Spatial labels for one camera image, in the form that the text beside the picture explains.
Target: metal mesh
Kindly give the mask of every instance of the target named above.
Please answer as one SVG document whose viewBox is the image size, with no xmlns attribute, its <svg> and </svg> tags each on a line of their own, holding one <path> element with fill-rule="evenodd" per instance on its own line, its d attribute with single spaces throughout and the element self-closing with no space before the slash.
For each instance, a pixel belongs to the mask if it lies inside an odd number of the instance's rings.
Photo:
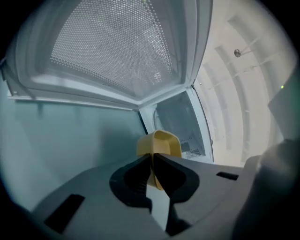
<svg viewBox="0 0 300 240">
<path fill-rule="evenodd" d="M 51 62 L 134 97 L 173 80 L 164 32 L 149 0 L 83 0 L 62 27 Z"/>
</svg>

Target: light blue wall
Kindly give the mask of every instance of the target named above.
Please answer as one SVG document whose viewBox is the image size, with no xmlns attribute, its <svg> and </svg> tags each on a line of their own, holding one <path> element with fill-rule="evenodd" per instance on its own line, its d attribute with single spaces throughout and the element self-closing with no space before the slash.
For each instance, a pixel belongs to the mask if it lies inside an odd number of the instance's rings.
<svg viewBox="0 0 300 240">
<path fill-rule="evenodd" d="M 145 135 L 136 112 L 16 102 L 1 79 L 0 126 L 2 177 L 28 210 L 80 172 L 135 156 Z"/>
</svg>

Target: black rectangular slot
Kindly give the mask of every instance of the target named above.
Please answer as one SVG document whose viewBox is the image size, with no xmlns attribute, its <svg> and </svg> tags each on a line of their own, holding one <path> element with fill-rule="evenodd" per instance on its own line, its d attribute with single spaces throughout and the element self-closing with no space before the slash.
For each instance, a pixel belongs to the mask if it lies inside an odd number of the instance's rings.
<svg viewBox="0 0 300 240">
<path fill-rule="evenodd" d="M 45 220 L 45 224 L 58 233 L 62 233 L 73 215 L 78 210 L 84 197 L 80 195 L 70 195 L 51 215 Z"/>
<path fill-rule="evenodd" d="M 217 176 L 219 176 L 221 178 L 227 178 L 229 180 L 234 180 L 234 181 L 236 181 L 239 177 L 237 174 L 233 174 L 233 173 L 229 173 L 229 172 L 218 172 Z"/>
</svg>

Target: perforated vent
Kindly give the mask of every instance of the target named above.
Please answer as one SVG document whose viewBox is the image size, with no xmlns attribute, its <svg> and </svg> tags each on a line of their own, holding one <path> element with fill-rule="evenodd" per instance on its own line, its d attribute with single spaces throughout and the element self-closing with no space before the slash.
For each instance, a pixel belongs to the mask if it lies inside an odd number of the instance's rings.
<svg viewBox="0 0 300 240">
<path fill-rule="evenodd" d="M 187 158 L 188 159 L 194 158 L 194 157 L 197 157 L 197 156 L 201 156 L 201 154 L 200 154 L 200 152 L 199 152 L 198 149 L 187 151 Z"/>
<path fill-rule="evenodd" d="M 149 0 L 83 0 L 63 25 L 51 62 L 145 96 L 172 81 L 164 32 Z"/>
</svg>

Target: wall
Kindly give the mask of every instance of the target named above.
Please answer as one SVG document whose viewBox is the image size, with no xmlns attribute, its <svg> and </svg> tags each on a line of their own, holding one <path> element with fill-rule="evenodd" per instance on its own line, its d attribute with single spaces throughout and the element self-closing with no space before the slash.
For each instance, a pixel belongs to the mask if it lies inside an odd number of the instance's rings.
<svg viewBox="0 0 300 240">
<path fill-rule="evenodd" d="M 0 79 L 1 174 L 13 200 L 32 210 L 89 168 L 135 156 L 137 112 L 7 99 Z"/>
</svg>

